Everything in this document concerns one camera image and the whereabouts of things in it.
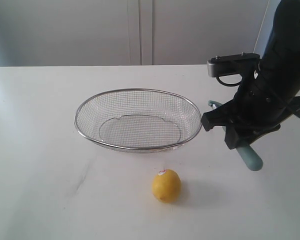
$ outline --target white table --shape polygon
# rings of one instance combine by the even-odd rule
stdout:
[[[259,172],[221,127],[169,152],[116,152],[73,121],[85,99],[121,88],[177,93],[201,113],[236,91],[205,65],[0,68],[0,240],[300,240],[299,119],[253,144]],[[162,168],[183,182],[175,204],[152,196]]]

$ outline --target yellow lemon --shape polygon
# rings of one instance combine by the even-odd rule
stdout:
[[[180,190],[180,178],[178,174],[171,169],[164,169],[158,172],[153,179],[152,193],[160,202],[174,202],[177,200]]]

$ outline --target black cable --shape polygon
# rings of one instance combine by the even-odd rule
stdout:
[[[268,84],[267,79],[262,75],[262,73],[259,70],[259,66],[257,65],[255,68],[255,71],[258,73],[258,75],[260,75],[263,78],[263,82],[266,84],[266,86],[268,87],[268,89],[270,90],[271,94],[273,96],[275,96],[284,106],[286,109],[288,109],[293,115],[295,115],[297,118],[300,119],[300,113],[296,112],[295,110],[293,110],[290,105],[283,100]]]
[[[221,85],[226,86],[226,87],[236,87],[236,86],[239,86],[239,85],[241,84],[241,81],[242,81],[242,79],[241,79],[241,80],[240,80],[239,82],[237,82],[237,83],[225,83],[224,81],[221,81],[220,77],[216,76],[215,78],[216,78],[216,80],[217,80]]]

